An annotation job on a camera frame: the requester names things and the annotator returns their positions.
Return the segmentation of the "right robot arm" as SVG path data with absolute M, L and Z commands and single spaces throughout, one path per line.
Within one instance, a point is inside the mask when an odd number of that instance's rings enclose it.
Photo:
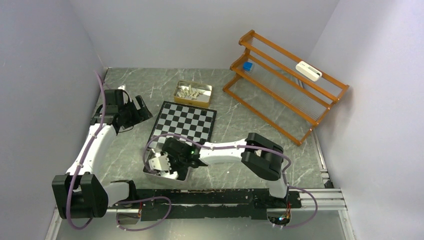
M 167 133 L 161 152 L 167 156 L 171 170 L 208 167 L 222 163 L 242 163 L 256 176 L 266 181 L 270 202 L 282 207 L 289 200 L 286 169 L 291 160 L 283 148 L 258 133 L 249 133 L 244 139 L 211 143 L 195 142 Z

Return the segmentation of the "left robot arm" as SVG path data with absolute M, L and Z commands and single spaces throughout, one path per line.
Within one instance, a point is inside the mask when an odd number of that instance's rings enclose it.
M 65 174 L 56 175 L 52 190 L 62 219 L 101 218 L 108 207 L 120 202 L 126 208 L 139 200 L 133 180 L 115 180 L 102 185 L 97 172 L 120 130 L 150 118 L 152 113 L 140 95 L 130 97 L 124 86 L 101 93 L 104 103 L 90 119 L 85 143 Z

